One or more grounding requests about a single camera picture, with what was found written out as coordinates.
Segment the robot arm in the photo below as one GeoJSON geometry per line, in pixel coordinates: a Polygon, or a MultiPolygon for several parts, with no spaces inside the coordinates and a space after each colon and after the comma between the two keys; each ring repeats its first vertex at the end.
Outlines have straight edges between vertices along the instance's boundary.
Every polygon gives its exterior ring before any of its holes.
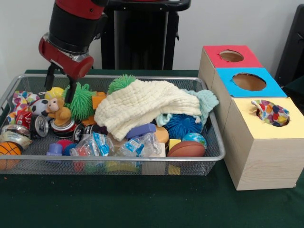
{"type": "Polygon", "coordinates": [[[51,63],[45,88],[53,86],[54,72],[59,70],[70,80],[65,102],[73,99],[76,81],[84,77],[93,65],[88,49],[100,38],[105,24],[104,7],[109,0],[56,0],[49,32],[40,40],[39,52],[51,63]]]}

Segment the teddy bear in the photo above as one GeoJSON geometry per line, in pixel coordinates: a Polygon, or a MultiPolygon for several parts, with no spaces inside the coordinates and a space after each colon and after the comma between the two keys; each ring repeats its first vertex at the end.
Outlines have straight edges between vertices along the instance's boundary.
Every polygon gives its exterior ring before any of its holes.
{"type": "Polygon", "coordinates": [[[47,103],[46,112],[48,116],[54,118],[54,124],[58,127],[65,125],[71,120],[72,113],[71,111],[64,107],[65,104],[62,97],[55,97],[49,100],[47,103]]]}

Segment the red lid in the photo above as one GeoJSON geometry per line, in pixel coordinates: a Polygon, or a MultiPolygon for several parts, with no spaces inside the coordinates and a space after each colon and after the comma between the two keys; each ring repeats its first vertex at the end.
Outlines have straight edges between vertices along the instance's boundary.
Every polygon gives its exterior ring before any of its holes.
{"type": "Polygon", "coordinates": [[[263,65],[245,45],[204,46],[215,68],[262,68],[263,65]]]}

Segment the orange block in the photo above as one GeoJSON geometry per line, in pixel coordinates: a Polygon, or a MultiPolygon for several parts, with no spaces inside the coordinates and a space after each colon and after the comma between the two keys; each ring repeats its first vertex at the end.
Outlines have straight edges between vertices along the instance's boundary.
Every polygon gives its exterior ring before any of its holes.
{"type": "Polygon", "coordinates": [[[90,116],[88,119],[85,119],[83,121],[81,121],[83,125],[88,126],[88,125],[93,125],[96,124],[95,120],[94,120],[94,116],[90,116]]]}
{"type": "Polygon", "coordinates": [[[93,109],[96,110],[100,102],[106,98],[106,94],[104,92],[96,93],[96,96],[92,96],[93,109]]]}

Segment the brown football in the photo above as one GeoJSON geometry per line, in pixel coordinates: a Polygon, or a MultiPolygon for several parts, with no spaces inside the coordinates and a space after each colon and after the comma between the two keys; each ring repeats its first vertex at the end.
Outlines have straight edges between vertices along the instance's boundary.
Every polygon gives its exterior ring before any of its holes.
{"type": "Polygon", "coordinates": [[[171,148],[168,157],[202,157],[205,154],[203,144],[194,141],[182,141],[171,148]]]}

